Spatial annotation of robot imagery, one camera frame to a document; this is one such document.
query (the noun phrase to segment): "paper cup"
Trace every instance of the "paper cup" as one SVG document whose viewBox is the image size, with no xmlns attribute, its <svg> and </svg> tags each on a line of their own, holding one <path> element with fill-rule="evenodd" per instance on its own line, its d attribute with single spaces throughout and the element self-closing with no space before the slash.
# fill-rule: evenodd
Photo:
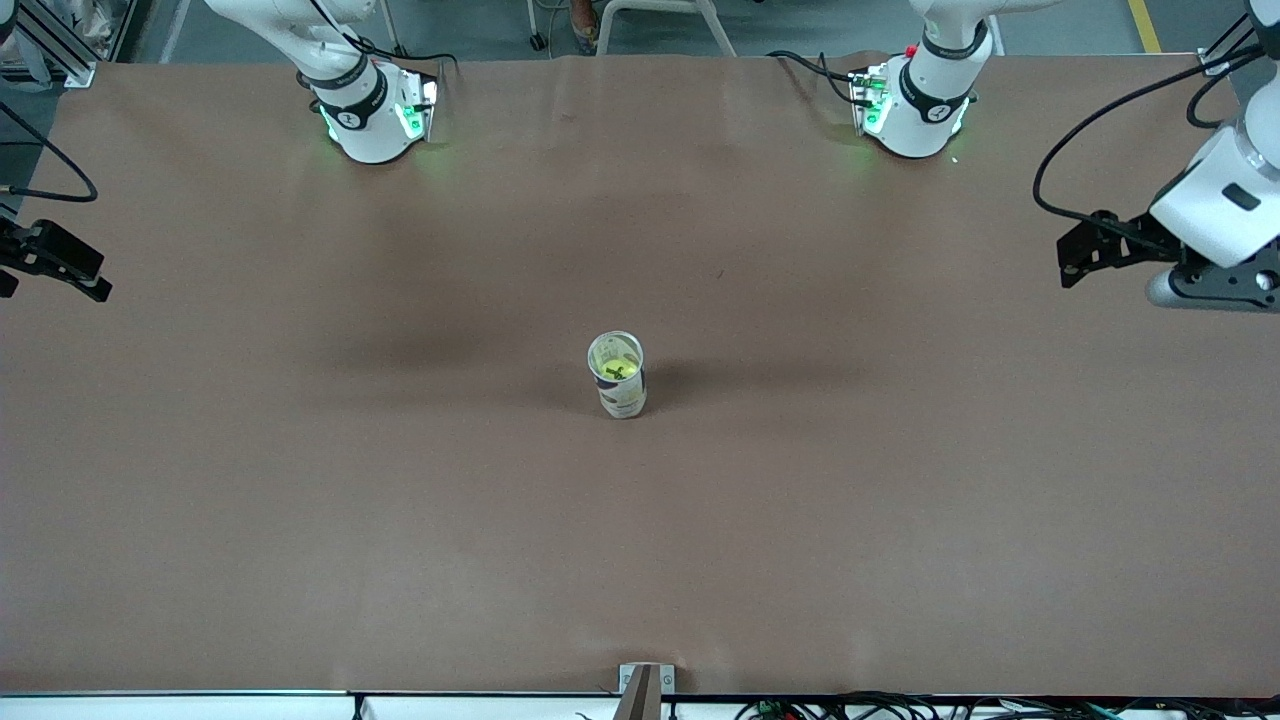
<svg viewBox="0 0 1280 720">
<path fill-rule="evenodd" d="M 600 405 L 609 415 L 635 418 L 644 410 L 649 396 L 644 382 L 644 348 L 634 334 L 614 331 L 591 341 L 586 366 L 595 375 Z"/>
</svg>

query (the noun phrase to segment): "white chair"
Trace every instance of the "white chair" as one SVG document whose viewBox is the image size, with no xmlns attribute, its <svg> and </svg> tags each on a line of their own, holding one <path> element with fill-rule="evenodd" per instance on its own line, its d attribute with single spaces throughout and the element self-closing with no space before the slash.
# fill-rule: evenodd
<svg viewBox="0 0 1280 720">
<path fill-rule="evenodd" d="M 721 53 L 730 58 L 737 56 L 737 53 L 733 51 L 733 46 L 728 41 L 728 36 L 724 35 L 724 26 L 719 23 L 719 15 L 716 14 L 716 3 L 713 0 L 609 0 L 609 4 L 604 6 L 604 14 L 600 18 L 600 38 L 595 45 L 596 55 L 604 55 L 609 51 L 609 32 L 613 29 L 613 15 L 616 15 L 618 10 L 650 10 L 654 13 L 686 14 L 701 13 L 703 19 L 707 20 L 707 27 L 710 28 L 712 35 L 716 37 L 716 44 L 721 46 Z"/>
</svg>

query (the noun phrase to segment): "white robot link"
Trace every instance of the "white robot link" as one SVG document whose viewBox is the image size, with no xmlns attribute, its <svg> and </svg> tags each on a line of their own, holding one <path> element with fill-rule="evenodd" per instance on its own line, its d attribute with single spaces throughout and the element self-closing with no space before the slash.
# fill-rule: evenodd
<svg viewBox="0 0 1280 720">
<path fill-rule="evenodd" d="M 1261 49 L 1242 49 L 1242 61 L 1231 67 L 1263 54 L 1280 61 L 1280 0 L 1247 5 Z M 1155 305 L 1280 313 L 1277 118 L 1280 68 L 1156 193 L 1147 213 L 1128 222 L 1107 210 L 1076 218 L 1080 224 L 1057 241 L 1062 287 L 1094 270 L 1164 261 L 1174 266 L 1147 286 Z"/>
<path fill-rule="evenodd" d="M 974 79 L 991 58 L 987 18 L 1038 10 L 1061 0 L 911 0 L 924 35 L 852 78 L 854 124 L 904 158 L 927 158 L 959 132 Z"/>
<path fill-rule="evenodd" d="M 374 0 L 205 1 L 297 65 L 300 82 L 319 100 L 329 137 L 352 160 L 385 163 L 426 140 L 436 100 L 434 78 L 371 58 L 347 26 L 369 17 Z"/>
</svg>

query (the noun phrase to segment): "person's foot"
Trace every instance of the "person's foot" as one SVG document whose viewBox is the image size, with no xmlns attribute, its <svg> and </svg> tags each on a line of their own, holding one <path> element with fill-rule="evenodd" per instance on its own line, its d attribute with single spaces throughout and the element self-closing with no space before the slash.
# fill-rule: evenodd
<svg viewBox="0 0 1280 720">
<path fill-rule="evenodd" d="M 577 38 L 577 51 L 582 55 L 595 55 L 595 41 L 600 29 L 591 0 L 570 0 L 568 19 L 573 26 L 573 37 Z"/>
</svg>

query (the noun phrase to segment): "brown table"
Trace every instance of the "brown table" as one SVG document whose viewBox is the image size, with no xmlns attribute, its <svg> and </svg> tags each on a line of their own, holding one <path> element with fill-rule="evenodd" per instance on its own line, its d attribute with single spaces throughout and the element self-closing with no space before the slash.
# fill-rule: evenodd
<svg viewBox="0 0 1280 720">
<path fill-rule="evenodd" d="M 115 295 L 0 306 L 0 687 L 1271 694 L 1276 320 L 1062 291 L 1029 199 L 1189 61 L 993 60 L 924 161 L 772 60 L 467 64 L 385 167 L 288 67 L 104 68 L 102 199 L 23 214 Z M 1189 90 L 1047 192 L 1143 209 Z"/>
</svg>

